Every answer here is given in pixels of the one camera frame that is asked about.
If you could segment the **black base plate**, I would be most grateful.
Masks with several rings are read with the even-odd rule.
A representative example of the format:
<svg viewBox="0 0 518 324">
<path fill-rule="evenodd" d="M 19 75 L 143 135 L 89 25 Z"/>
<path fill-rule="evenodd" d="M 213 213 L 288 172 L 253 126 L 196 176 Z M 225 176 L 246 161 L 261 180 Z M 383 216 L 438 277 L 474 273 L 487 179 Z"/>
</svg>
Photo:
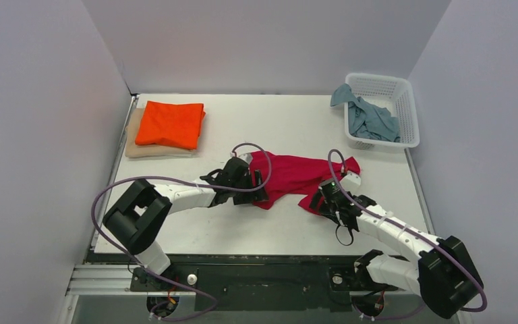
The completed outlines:
<svg viewBox="0 0 518 324">
<path fill-rule="evenodd" d="M 178 296 L 193 287 L 212 298 L 196 296 L 195 309 L 203 311 L 218 300 L 218 311 L 306 311 L 351 309 L 351 300 L 378 300 L 381 286 L 363 286 L 355 277 L 356 256 L 266 256 L 172 254 L 164 277 L 184 287 L 154 278 L 136 268 L 130 281 L 133 292 Z"/>
</svg>

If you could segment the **red t shirt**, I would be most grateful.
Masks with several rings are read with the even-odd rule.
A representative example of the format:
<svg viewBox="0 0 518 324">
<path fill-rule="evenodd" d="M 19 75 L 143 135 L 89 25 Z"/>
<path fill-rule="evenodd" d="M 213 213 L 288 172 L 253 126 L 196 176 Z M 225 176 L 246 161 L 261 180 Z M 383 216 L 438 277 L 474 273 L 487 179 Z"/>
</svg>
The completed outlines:
<svg viewBox="0 0 518 324">
<path fill-rule="evenodd" d="M 272 174 L 265 185 L 268 200 L 252 204 L 264 210 L 269 210 L 275 202 L 287 194 L 302 195 L 298 205 L 307 212 L 318 214 L 310 207 L 310 203 L 318 190 L 318 185 L 331 178 L 328 161 L 311 159 L 293 155 L 274 155 L 270 152 L 254 151 L 250 153 L 252 170 L 259 170 L 266 179 L 268 162 L 272 165 Z"/>
</svg>

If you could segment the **grey-blue t shirt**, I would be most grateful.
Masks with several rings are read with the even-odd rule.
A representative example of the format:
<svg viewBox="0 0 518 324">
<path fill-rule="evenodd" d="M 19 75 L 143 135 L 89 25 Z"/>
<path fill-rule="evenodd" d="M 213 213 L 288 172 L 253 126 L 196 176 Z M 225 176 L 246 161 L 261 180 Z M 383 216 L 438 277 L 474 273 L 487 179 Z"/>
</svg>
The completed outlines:
<svg viewBox="0 0 518 324">
<path fill-rule="evenodd" d="M 331 107 L 347 105 L 347 130 L 356 138 L 400 142 L 400 128 L 397 117 L 387 108 L 367 102 L 352 93 L 348 84 L 342 84 L 331 96 Z"/>
</svg>

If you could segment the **folded orange t shirt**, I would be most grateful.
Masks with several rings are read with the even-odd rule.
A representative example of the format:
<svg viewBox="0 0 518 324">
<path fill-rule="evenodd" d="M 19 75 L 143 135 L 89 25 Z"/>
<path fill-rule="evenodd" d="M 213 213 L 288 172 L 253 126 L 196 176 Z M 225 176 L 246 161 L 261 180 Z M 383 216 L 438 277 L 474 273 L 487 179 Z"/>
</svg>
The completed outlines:
<svg viewBox="0 0 518 324">
<path fill-rule="evenodd" d="M 202 103 L 170 104 L 148 101 L 135 144 L 196 150 L 206 112 Z"/>
</svg>

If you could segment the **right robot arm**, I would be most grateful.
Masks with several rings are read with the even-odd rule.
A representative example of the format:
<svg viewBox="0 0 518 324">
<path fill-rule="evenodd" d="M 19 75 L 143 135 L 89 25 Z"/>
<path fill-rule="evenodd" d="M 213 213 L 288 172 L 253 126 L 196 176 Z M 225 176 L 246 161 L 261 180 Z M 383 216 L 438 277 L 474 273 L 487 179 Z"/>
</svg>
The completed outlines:
<svg viewBox="0 0 518 324">
<path fill-rule="evenodd" d="M 310 207 L 350 234 L 361 233 L 394 250 L 373 249 L 353 264 L 356 284 L 412 292 L 439 317 L 449 319 L 483 294 L 483 282 L 460 239 L 423 232 L 396 218 L 367 196 L 352 195 L 329 179 L 316 188 Z"/>
</svg>

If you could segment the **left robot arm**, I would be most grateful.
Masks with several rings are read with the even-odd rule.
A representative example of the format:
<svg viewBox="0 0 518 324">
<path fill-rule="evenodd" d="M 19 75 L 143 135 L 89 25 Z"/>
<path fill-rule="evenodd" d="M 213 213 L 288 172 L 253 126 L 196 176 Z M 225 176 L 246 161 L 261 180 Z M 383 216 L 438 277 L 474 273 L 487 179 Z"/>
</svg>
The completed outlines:
<svg viewBox="0 0 518 324">
<path fill-rule="evenodd" d="M 172 213 L 211 208 L 232 200 L 234 205 L 268 200 L 262 173 L 249 163 L 232 157 L 224 168 L 192 183 L 151 184 L 135 179 L 103 217 L 103 226 L 140 265 L 149 269 L 148 282 L 157 290 L 174 281 L 171 261 L 156 242 L 165 219 Z"/>
</svg>

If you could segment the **folded beige t shirt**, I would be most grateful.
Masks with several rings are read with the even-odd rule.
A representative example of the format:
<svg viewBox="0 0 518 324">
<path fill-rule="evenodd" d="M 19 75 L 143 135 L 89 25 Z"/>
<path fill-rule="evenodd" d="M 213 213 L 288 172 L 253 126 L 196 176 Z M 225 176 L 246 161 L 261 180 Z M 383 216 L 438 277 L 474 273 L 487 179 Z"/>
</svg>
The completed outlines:
<svg viewBox="0 0 518 324">
<path fill-rule="evenodd" d="M 191 157 L 194 151 L 172 146 L 162 146 L 157 144 L 138 145 L 136 136 L 140 129 L 140 122 L 144 114 L 143 109 L 134 109 L 130 115 L 128 125 L 125 129 L 125 156 L 130 159 L 147 157 Z"/>
</svg>

